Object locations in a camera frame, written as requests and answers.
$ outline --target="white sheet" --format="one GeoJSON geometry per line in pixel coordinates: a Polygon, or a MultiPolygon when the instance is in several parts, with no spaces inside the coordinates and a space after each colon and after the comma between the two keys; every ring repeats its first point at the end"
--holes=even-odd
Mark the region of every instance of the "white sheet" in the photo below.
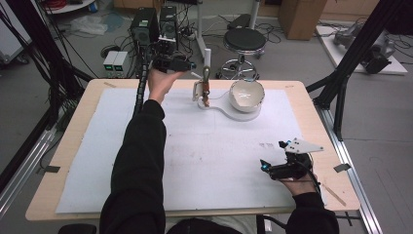
{"type": "MultiPolygon", "coordinates": [[[[211,90],[220,97],[226,90],[211,90]]],[[[100,98],[71,165],[59,213],[100,213],[135,102],[135,89],[108,89],[100,98]]],[[[261,172],[259,159],[285,163],[279,140],[301,137],[284,91],[266,90],[260,115],[236,122],[202,110],[191,90],[171,90],[163,102],[166,211],[293,206],[288,190],[261,172]]]]}

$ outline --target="white bowl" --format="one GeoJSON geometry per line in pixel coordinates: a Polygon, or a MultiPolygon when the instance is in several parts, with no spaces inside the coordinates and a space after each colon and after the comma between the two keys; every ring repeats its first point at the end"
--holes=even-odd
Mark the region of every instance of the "white bowl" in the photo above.
{"type": "Polygon", "coordinates": [[[236,81],[230,89],[230,102],[241,112],[256,111],[264,100],[265,92],[262,85],[255,80],[236,81]]]}

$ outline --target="gray floor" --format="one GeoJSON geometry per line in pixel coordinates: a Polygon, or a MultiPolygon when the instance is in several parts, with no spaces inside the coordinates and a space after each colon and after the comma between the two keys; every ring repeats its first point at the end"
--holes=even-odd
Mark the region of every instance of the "gray floor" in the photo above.
{"type": "MultiPolygon", "coordinates": [[[[64,26],[70,20],[87,14],[80,11],[58,18],[64,26]]],[[[205,28],[220,18],[205,19],[205,28]]],[[[259,19],[277,26],[276,19],[259,19]]],[[[108,45],[120,43],[119,36],[128,36],[126,29],[130,25],[125,18],[122,26],[104,36],[88,34],[69,35],[67,38],[89,67],[99,77],[105,77],[102,67],[103,58],[100,50],[108,45]]],[[[217,23],[209,33],[223,34],[224,23],[217,23]]],[[[324,50],[319,38],[310,41],[286,40],[281,33],[279,44],[268,43],[265,55],[261,59],[250,58],[257,66],[262,80],[299,80],[305,85],[313,84],[330,74],[334,66],[324,50]]],[[[205,37],[208,47],[212,49],[211,67],[216,70],[225,60],[236,55],[227,52],[222,39],[205,37]]],[[[200,52],[193,45],[192,60],[202,64],[200,52]]],[[[405,50],[412,55],[413,50],[405,50]]],[[[92,73],[69,51],[75,66],[92,73]]],[[[413,62],[399,52],[394,54],[399,61],[413,62]]],[[[355,169],[367,193],[368,199],[379,220],[383,233],[411,233],[413,230],[413,65],[405,65],[409,73],[397,75],[367,75],[355,73],[348,84],[346,106],[343,121],[343,137],[353,159],[355,169]]],[[[183,79],[192,78],[186,75],[183,79]]],[[[316,97],[319,91],[311,93],[316,97]]],[[[42,80],[33,63],[29,65],[10,64],[0,70],[0,171],[4,170],[10,159],[19,149],[34,125],[48,107],[48,86],[42,80]]],[[[51,152],[46,162],[53,155],[51,152]]],[[[15,202],[0,220],[0,233],[57,233],[67,223],[30,222],[24,217],[29,202],[41,181],[40,175],[33,174],[21,190],[15,202]]],[[[286,221],[287,215],[276,215],[286,221]]],[[[98,224],[98,220],[85,220],[98,224]]],[[[340,220],[341,233],[364,233],[362,224],[352,220],[340,220]]]]}

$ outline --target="black mount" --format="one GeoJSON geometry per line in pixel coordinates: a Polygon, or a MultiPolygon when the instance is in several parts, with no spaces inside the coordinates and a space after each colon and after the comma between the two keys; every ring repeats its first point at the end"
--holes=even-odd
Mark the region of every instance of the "black mount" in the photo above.
{"type": "Polygon", "coordinates": [[[400,9],[403,2],[404,0],[379,1],[336,69],[327,77],[306,87],[309,93],[324,87],[321,94],[314,98],[314,105],[319,106],[321,109],[329,109],[330,103],[337,97],[333,130],[339,140],[343,140],[341,130],[347,83],[358,64],[400,9]]]}

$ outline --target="chair leg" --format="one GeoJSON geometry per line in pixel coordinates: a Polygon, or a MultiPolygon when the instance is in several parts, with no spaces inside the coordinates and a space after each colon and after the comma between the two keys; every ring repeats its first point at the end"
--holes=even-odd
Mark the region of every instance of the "chair leg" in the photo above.
{"type": "Polygon", "coordinates": [[[227,80],[254,78],[256,69],[251,62],[245,60],[244,55],[239,54],[238,59],[228,60],[221,66],[220,76],[227,80]]]}

